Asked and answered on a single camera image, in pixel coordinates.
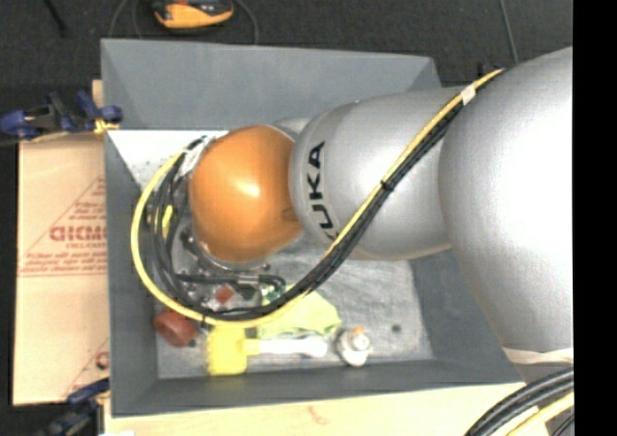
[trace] yellow cable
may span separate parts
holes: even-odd
[[[572,390],[567,394],[558,398],[556,401],[547,405],[543,409],[539,410],[532,416],[525,419],[514,429],[512,429],[506,436],[523,436],[529,429],[535,427],[540,423],[547,423],[551,419],[557,417],[559,414],[568,410],[570,407],[574,407],[575,404],[575,391]]]
[[[500,74],[502,71],[503,71],[503,69],[498,69],[498,70],[494,70],[493,72],[491,72],[489,74],[486,74],[485,76],[482,76],[480,79],[478,79],[477,81],[474,81],[472,83],[473,88],[475,90],[477,90],[482,85],[484,85],[485,83],[489,82],[495,76]],[[450,101],[448,101],[446,103],[446,105],[444,105],[442,107],[442,109],[437,113],[437,115],[435,117],[433,117],[433,119],[431,119],[428,122],[428,124],[426,124],[418,132],[418,134],[415,136],[415,138],[412,140],[412,142],[409,145],[407,145],[407,147],[399,155],[399,157],[396,159],[396,161],[391,165],[391,167],[386,172],[386,174],[384,175],[382,180],[387,179],[388,177],[390,177],[392,174],[394,174],[394,172],[396,172],[399,169],[399,167],[405,161],[405,158],[407,158],[407,156],[419,146],[419,144],[424,140],[424,138],[426,138],[426,136],[437,126],[437,124],[440,123],[443,120],[443,118],[445,116],[447,116],[452,111],[452,109],[454,107],[456,107],[462,101],[462,99],[463,99],[463,95],[462,94],[458,94],[458,95],[454,96]],[[336,239],[330,245],[330,247],[328,248],[328,251],[326,251],[326,255],[325,256],[329,255],[335,249],[335,247],[340,243],[340,241],[345,237],[345,235],[347,235],[347,233],[349,233],[351,228],[356,224],[356,222],[360,219],[360,217],[362,216],[362,214],[366,210],[366,207],[369,204],[371,204],[371,202],[375,199],[375,197],[377,196],[377,194],[379,193],[381,188],[382,188],[381,183],[377,184],[373,188],[373,190],[369,193],[369,195],[366,197],[364,202],[360,205],[360,207],[356,210],[354,215],[351,217],[349,222],[347,222],[347,225],[345,225],[345,227],[343,227],[342,231],[340,231],[340,233],[338,234]]]
[[[167,162],[165,162],[161,166],[160,169],[156,171],[156,173],[154,174],[154,177],[149,181],[149,183],[144,188],[142,196],[140,197],[139,201],[137,202],[137,205],[135,206],[135,212],[133,214],[133,221],[131,223],[131,254],[133,257],[133,263],[135,264],[135,269],[137,270],[137,274],[139,275],[142,283],[146,286],[148,291],[165,306],[171,308],[172,310],[180,314],[185,315],[186,317],[195,319],[196,321],[199,321],[199,322],[204,321],[205,323],[214,325],[214,326],[227,325],[227,326],[231,326],[234,328],[254,328],[255,326],[259,326],[267,321],[272,321],[276,319],[277,317],[282,316],[287,311],[287,309],[290,309],[291,307],[293,307],[296,304],[296,302],[298,302],[300,299],[304,297],[305,294],[302,294],[290,300],[289,302],[287,302],[286,304],[278,308],[273,313],[268,314],[267,316],[259,317],[256,319],[250,319],[246,321],[226,321],[222,319],[214,319],[208,316],[203,316],[203,314],[200,314],[196,311],[193,311],[192,309],[182,306],[181,304],[177,303],[174,299],[168,297],[165,294],[165,292],[163,292],[150,278],[148,272],[146,271],[146,267],[144,266],[144,262],[142,261],[141,254],[139,252],[140,222],[141,222],[142,215],[144,214],[144,211],[146,209],[146,203],[150,197],[150,194],[152,194],[156,185],[165,176],[165,174],[172,168],[172,166],[174,165],[174,163],[177,161],[177,159],[180,157],[181,154],[182,152],[179,152],[175,154],[174,156],[172,156]]]
[[[482,85],[484,85],[485,83],[493,79],[493,77],[498,75],[501,71],[502,69],[496,70],[494,72],[491,72],[490,74],[483,76],[477,81],[474,81],[472,83],[473,88],[477,90],[479,87],[481,87]],[[418,134],[415,136],[412,142],[405,148],[405,150],[400,154],[400,156],[396,159],[396,161],[392,164],[392,166],[386,172],[386,175],[384,176],[384,178],[388,178],[391,174],[393,174],[396,170],[398,170],[398,168],[404,162],[405,158],[413,150],[415,150],[418,147],[418,145],[424,140],[424,138],[428,135],[428,133],[431,132],[435,128],[435,126],[439,122],[441,122],[443,118],[447,114],[449,114],[450,111],[453,108],[455,108],[462,100],[463,100],[463,95],[458,94],[454,96],[450,101],[448,101],[446,105],[442,107],[442,109],[440,109],[437,115],[433,119],[431,119],[431,121],[428,124],[426,124],[418,132]],[[200,314],[196,311],[193,311],[192,309],[189,309],[177,303],[174,299],[168,297],[165,294],[165,292],[163,292],[148,275],[148,272],[146,271],[146,268],[144,267],[144,263],[142,261],[142,257],[139,251],[139,228],[140,228],[141,218],[145,212],[146,202],[148,201],[150,194],[152,194],[157,184],[160,182],[160,180],[163,179],[165,174],[172,168],[172,166],[174,165],[174,163],[177,161],[177,159],[180,157],[182,153],[183,151],[172,156],[167,162],[165,162],[161,166],[161,168],[158,169],[158,171],[156,171],[156,173],[154,174],[154,177],[152,177],[152,179],[148,182],[148,184],[144,188],[144,191],[142,192],[142,195],[140,199],[138,200],[137,205],[135,206],[135,212],[133,213],[133,221],[131,224],[131,233],[130,233],[131,254],[133,256],[133,263],[135,264],[135,269],[137,270],[137,273],[140,279],[142,280],[143,284],[146,286],[148,291],[165,306],[176,311],[177,313],[185,315],[188,318],[195,319],[196,321],[199,321],[199,322],[203,321],[213,326],[227,325],[227,326],[234,327],[234,328],[254,328],[256,326],[260,326],[264,323],[277,319],[278,317],[281,317],[288,310],[293,308],[306,295],[308,295],[309,291],[307,290],[307,291],[301,292],[297,297],[294,297],[293,299],[289,300],[288,302],[280,306],[278,309],[276,309],[272,313],[269,313],[262,317],[258,317],[255,319],[249,319],[249,320],[243,320],[243,321],[232,321],[232,320],[223,320],[223,319],[215,319],[212,317],[208,317],[206,315]],[[351,230],[354,224],[360,219],[366,207],[375,199],[375,197],[377,196],[380,190],[381,190],[381,184],[378,184],[369,193],[369,195],[366,197],[362,205],[358,208],[356,213],[354,213],[353,217],[349,220],[347,225],[345,225],[345,227],[342,229],[338,237],[335,239],[332,245],[328,248],[323,258],[328,256],[332,252],[332,250],[335,248],[335,246],[338,243],[340,243],[340,241],[345,237],[345,235],[347,235],[347,233]]]

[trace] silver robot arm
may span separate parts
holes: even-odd
[[[452,247],[525,381],[574,361],[573,50],[493,80],[401,180],[354,259],[413,259]],[[459,89],[345,105],[299,132],[294,210],[328,245],[411,136]]]

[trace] red object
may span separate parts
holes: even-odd
[[[176,347],[185,347],[197,335],[195,324],[171,309],[157,314],[152,325],[168,343]]]
[[[233,288],[231,288],[230,286],[223,286],[216,294],[216,300],[219,301],[219,304],[221,304],[221,306],[224,306],[225,303],[231,298],[233,297],[233,294],[235,292],[233,291]]]

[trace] light green object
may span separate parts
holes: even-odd
[[[336,308],[317,292],[311,292],[281,317],[257,327],[261,339],[298,337],[312,332],[323,337],[341,323]]]

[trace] yellow plastic part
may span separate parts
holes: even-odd
[[[247,370],[248,357],[258,353],[259,340],[247,339],[244,328],[217,326],[212,329],[206,342],[208,374],[242,374]]]
[[[154,13],[156,19],[165,27],[171,29],[201,28],[226,21],[233,14],[233,9],[226,13],[210,15],[199,9],[182,4],[170,4],[167,11],[172,19],[164,19],[159,13]]]

